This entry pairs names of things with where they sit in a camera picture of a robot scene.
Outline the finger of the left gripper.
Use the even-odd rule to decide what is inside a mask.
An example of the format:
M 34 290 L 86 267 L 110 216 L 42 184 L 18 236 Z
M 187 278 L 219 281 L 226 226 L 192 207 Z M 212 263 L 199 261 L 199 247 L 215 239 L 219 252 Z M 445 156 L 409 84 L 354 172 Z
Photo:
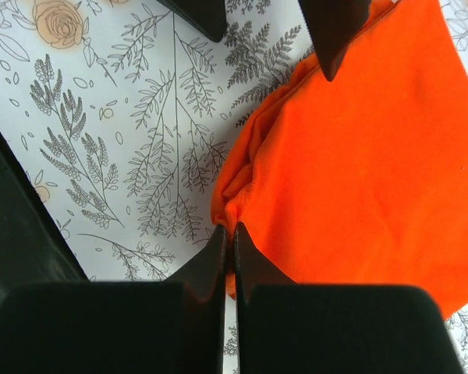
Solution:
M 299 0 L 318 63 L 334 80 L 349 44 L 370 16 L 371 0 Z
M 210 41 L 218 43 L 227 30 L 224 0 L 158 0 Z

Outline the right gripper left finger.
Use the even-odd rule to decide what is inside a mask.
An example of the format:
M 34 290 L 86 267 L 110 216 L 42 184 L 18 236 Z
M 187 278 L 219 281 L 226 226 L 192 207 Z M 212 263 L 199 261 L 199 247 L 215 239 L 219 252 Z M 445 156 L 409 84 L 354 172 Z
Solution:
M 164 281 L 35 284 L 0 306 L 0 373 L 220 373 L 227 233 Z

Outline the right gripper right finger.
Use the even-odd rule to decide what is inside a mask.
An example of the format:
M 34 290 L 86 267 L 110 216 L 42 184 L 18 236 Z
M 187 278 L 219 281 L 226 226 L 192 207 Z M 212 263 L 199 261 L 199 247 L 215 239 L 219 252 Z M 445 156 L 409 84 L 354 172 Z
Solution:
M 406 285 L 297 284 L 236 227 L 242 373 L 460 373 L 438 306 Z

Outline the orange t shirt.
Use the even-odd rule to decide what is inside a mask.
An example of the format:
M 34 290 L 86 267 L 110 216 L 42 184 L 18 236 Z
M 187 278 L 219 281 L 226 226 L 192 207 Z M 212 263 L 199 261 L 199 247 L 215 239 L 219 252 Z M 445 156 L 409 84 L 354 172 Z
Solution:
M 379 1 L 328 82 L 315 57 L 250 116 L 211 219 L 301 283 L 468 304 L 468 77 L 436 1 Z

